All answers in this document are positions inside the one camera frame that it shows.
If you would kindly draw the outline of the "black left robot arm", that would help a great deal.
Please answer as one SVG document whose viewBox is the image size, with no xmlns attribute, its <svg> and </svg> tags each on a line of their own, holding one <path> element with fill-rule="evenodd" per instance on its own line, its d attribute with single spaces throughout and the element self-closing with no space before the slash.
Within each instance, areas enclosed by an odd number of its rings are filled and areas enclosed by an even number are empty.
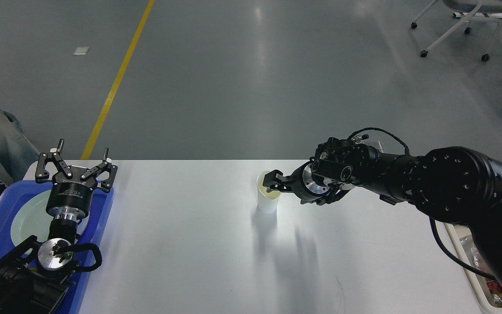
<svg viewBox="0 0 502 314">
<path fill-rule="evenodd" d="M 78 226 L 90 214 L 95 191 L 110 193 L 118 167 L 104 149 L 93 167 L 68 165 L 61 157 L 64 140 L 40 153 L 34 180 L 51 184 L 46 213 L 51 217 L 46 240 L 30 235 L 0 258 L 0 314 L 53 314 L 74 285 L 77 273 L 103 264 L 97 244 L 80 242 Z"/>
</svg>

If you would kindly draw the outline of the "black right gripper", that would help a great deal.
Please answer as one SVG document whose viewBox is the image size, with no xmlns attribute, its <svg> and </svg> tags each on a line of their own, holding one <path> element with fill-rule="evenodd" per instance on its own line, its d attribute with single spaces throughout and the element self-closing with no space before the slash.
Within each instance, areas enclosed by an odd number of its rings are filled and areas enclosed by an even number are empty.
<svg viewBox="0 0 502 314">
<path fill-rule="evenodd" d="M 293 193 L 300 199 L 301 204 L 324 205 L 333 189 L 323 185 L 322 179 L 316 177 L 317 175 L 314 175 L 312 171 L 312 163 L 307 162 L 288 176 L 284 176 L 281 171 L 266 173 L 263 178 L 263 187 L 268 193 L 273 191 Z"/>
</svg>

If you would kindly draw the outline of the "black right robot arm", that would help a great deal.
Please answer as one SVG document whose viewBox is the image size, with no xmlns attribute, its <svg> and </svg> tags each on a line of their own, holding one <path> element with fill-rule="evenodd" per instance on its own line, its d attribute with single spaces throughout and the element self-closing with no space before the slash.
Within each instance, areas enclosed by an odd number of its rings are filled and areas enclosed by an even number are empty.
<svg viewBox="0 0 502 314">
<path fill-rule="evenodd" d="M 331 204 L 354 187 L 372 191 L 391 205 L 405 201 L 430 218 L 434 238 L 450 259 L 502 285 L 502 162 L 465 147 L 414 156 L 392 133 L 389 136 L 404 153 L 387 154 L 364 143 L 368 130 L 357 130 L 346 139 L 328 138 L 291 175 L 273 170 L 262 186 L 294 194 L 301 204 Z M 469 266 L 445 249 L 437 222 L 467 227 L 490 272 Z"/>
</svg>

